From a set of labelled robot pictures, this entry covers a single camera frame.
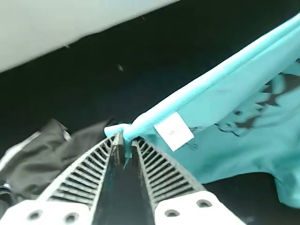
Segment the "gray fabric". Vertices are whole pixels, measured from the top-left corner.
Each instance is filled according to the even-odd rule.
[[[39,137],[27,144],[0,172],[16,195],[35,199],[62,170],[60,158],[55,151],[65,142],[66,128],[51,120]]]
[[[106,138],[104,127],[111,120],[80,130],[69,141],[66,128],[51,120],[41,134],[17,153],[0,171],[20,202],[36,199],[43,190],[85,151]]]

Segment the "dark fabric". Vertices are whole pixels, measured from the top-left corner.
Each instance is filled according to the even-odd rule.
[[[18,152],[0,171],[13,191],[24,199],[35,199],[62,171],[56,149],[66,140],[66,128],[51,120],[41,134]]]
[[[43,190],[85,151],[106,138],[105,120],[80,130],[66,141],[66,128],[51,120],[41,134],[17,153],[0,171],[0,177],[12,187],[18,201],[36,199]]]

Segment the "white surface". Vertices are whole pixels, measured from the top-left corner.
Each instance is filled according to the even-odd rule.
[[[211,207],[200,208],[198,201],[209,201]],[[175,217],[167,217],[165,212],[175,210]],[[155,225],[244,225],[217,197],[208,191],[162,201],[155,210]]]
[[[156,124],[154,128],[172,151],[176,151],[194,138],[193,133],[177,112]]]
[[[0,72],[176,1],[0,0]]]
[[[30,220],[33,212],[40,212],[40,218]],[[66,217],[74,213],[78,214],[78,219],[74,223],[66,223]],[[89,216],[89,209],[83,204],[26,200],[8,209],[0,225],[90,225]]]

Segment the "black surface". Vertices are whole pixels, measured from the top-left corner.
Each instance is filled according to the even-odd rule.
[[[131,122],[299,11],[299,0],[181,1],[4,72],[2,154],[51,117],[71,132],[112,114]],[[279,204],[269,175],[208,187],[239,216],[254,217],[251,225],[300,220],[299,210]]]

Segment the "printed design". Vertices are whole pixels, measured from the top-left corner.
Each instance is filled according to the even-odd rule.
[[[298,114],[300,103],[292,109],[286,109],[279,103],[279,99],[294,92],[298,87],[300,87],[300,74],[282,72],[215,125],[222,132],[240,137],[245,136],[252,129],[267,128],[284,123]]]

